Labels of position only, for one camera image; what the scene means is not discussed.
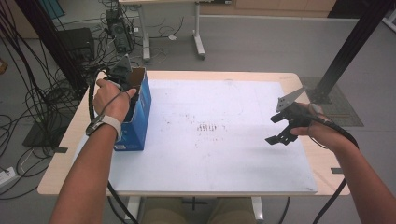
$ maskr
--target person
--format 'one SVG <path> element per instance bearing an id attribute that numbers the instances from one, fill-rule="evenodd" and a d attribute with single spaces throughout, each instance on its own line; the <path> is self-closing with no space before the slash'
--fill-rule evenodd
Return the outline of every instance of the person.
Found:
<path id="1" fill-rule="evenodd" d="M 117 87 L 108 81 L 98 79 L 96 84 L 100 88 L 93 99 L 95 111 L 101 113 L 105 109 L 103 112 L 106 115 L 122 122 L 129 109 L 128 102 L 135 94 L 135 90 L 120 94 Z M 311 113 L 325 118 L 320 111 L 315 112 L 312 105 L 303 106 L 308 107 Z M 395 223 L 395 197 L 359 150 L 343 135 L 316 122 L 312 122 L 309 128 L 294 128 L 290 132 L 295 135 L 310 135 L 334 153 L 344 171 L 362 223 Z M 49 223 L 102 223 L 111 154 L 116 137 L 115 128 L 107 124 L 100 126 L 91 134 L 64 181 Z M 163 199 L 160 202 L 153 199 L 155 203 L 146 206 L 147 212 L 143 217 L 143 223 L 159 221 L 158 218 L 161 218 L 159 214 L 167 217 L 169 210 L 173 209 L 164 209 L 173 207 L 169 200 Z M 227 199 L 220 200 L 213 213 L 215 215 L 212 214 L 209 223 L 231 223 L 230 220 L 235 217 L 246 218 L 245 221 L 236 219 L 235 223 L 254 223 L 249 200 L 239 203 L 246 205 L 242 209 L 234 204 Z M 182 214 L 180 205 L 176 204 L 174 207 L 171 214 L 176 215 L 175 218 L 179 223 L 187 223 L 185 218 L 179 215 Z"/>

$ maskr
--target hand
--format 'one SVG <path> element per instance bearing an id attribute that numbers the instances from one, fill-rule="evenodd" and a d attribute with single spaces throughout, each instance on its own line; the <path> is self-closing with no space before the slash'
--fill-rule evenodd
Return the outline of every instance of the hand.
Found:
<path id="1" fill-rule="evenodd" d="M 317 115 L 322 119 L 327 119 L 320 106 L 307 104 L 300 105 L 308 108 L 311 114 Z M 349 140 L 347 140 L 336 130 L 315 121 L 312 121 L 309 127 L 293 128 L 290 130 L 290 133 L 294 135 L 309 135 L 331 151 L 334 151 L 336 148 L 342 146 L 345 143 L 349 143 Z"/>
<path id="2" fill-rule="evenodd" d="M 98 79 L 96 81 L 96 85 L 100 88 L 93 98 L 93 106 L 96 113 L 100 114 L 108 102 L 120 93 L 120 90 L 113 83 L 104 79 Z M 135 93 L 136 89 L 130 89 L 121 93 L 106 107 L 106 110 L 103 111 L 103 113 L 117 119 L 120 123 L 123 123 L 129 110 L 131 97 L 133 97 Z"/>

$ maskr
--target table surface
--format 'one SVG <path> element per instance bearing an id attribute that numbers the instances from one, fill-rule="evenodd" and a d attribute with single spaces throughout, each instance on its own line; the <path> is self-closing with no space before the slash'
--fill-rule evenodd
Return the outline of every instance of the table surface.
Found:
<path id="1" fill-rule="evenodd" d="M 301 88 L 301 82 L 295 74 L 290 73 L 245 73 L 245 72 L 192 72 L 192 71 L 148 71 L 148 79 L 165 79 L 165 80 L 239 80 L 239 81 L 263 81 L 279 82 L 283 92 L 289 93 Z M 307 103 L 308 99 L 304 93 L 297 100 L 298 102 Z M 73 159 L 78 148 L 81 136 L 85 133 L 85 128 L 89 123 L 88 113 L 88 94 L 84 96 L 80 106 L 71 121 L 69 128 L 64 135 L 60 147 L 67 147 L 66 153 L 56 153 L 45 173 L 38 192 L 40 194 L 56 195 L 59 194 L 62 184 L 67 176 L 68 171 L 73 163 Z M 334 155 L 325 150 L 308 137 L 301 137 L 306 157 L 311 166 L 314 179 L 318 186 L 318 192 L 315 195 L 333 195 L 338 185 L 343 180 L 342 175 L 335 175 L 331 168 L 339 167 Z M 348 194 L 349 190 L 345 188 L 342 194 Z M 141 195 L 138 192 L 127 192 L 124 195 Z M 160 192 L 151 192 L 145 195 L 161 195 Z M 260 196 L 258 192 L 252 193 L 251 196 Z"/>

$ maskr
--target floor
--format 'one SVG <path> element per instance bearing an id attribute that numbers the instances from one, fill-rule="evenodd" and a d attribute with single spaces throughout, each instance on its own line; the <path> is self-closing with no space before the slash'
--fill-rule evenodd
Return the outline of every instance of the floor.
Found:
<path id="1" fill-rule="evenodd" d="M 177 40 L 152 39 L 152 54 L 146 64 L 148 70 L 197 70 L 197 71 L 243 71 L 243 72 L 288 72 L 300 77 L 321 77 L 341 48 L 356 20 L 337 19 L 275 19 L 265 17 L 217 17 L 201 18 L 201 37 L 205 47 L 205 60 L 196 56 L 191 37 L 193 20 L 186 18 L 177 33 Z M 37 41 L 29 40 L 40 51 Z M 25 111 L 26 88 L 11 62 L 5 47 L 0 44 L 1 58 L 10 63 L 5 74 L 0 76 L 0 114 L 13 119 Z M 357 57 L 340 78 L 337 85 L 351 103 L 363 127 L 347 129 L 358 140 L 361 151 L 372 164 L 389 189 L 396 194 L 396 34 L 383 23 L 379 24 Z M 134 60 L 142 64 L 138 48 Z M 42 75 L 35 74 L 38 85 L 47 83 Z M 1 167 L 15 168 L 23 153 L 29 153 L 21 145 L 29 132 L 33 119 L 22 119 L 16 126 L 0 158 Z M 20 162 L 25 169 L 37 162 L 33 156 Z M 49 164 L 44 160 L 35 172 Z M 24 193 L 37 186 L 43 173 L 22 178 L 11 191 L 0 189 L 0 217 L 2 223 L 46 223 L 56 197 L 38 195 L 35 190 L 20 198 L 4 200 Z M 284 223 L 309 223 L 329 197 L 291 197 L 289 212 Z M 264 223 L 277 223 L 286 205 L 286 197 L 263 197 Z M 198 204 L 195 211 L 185 205 L 190 223 L 205 223 L 210 214 L 210 205 Z M 104 223 L 120 223 L 108 204 Z M 320 223 L 360 223 L 351 196 L 339 197 Z"/>

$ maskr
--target paper sheet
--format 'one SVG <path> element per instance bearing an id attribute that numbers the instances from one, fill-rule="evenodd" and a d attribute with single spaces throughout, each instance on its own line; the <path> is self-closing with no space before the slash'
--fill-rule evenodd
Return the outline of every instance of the paper sheet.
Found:
<path id="1" fill-rule="evenodd" d="M 299 140 L 270 146 L 277 82 L 150 80 L 143 151 L 114 152 L 118 191 L 186 194 L 312 194 L 315 180 Z M 85 143 L 83 137 L 80 148 Z"/>

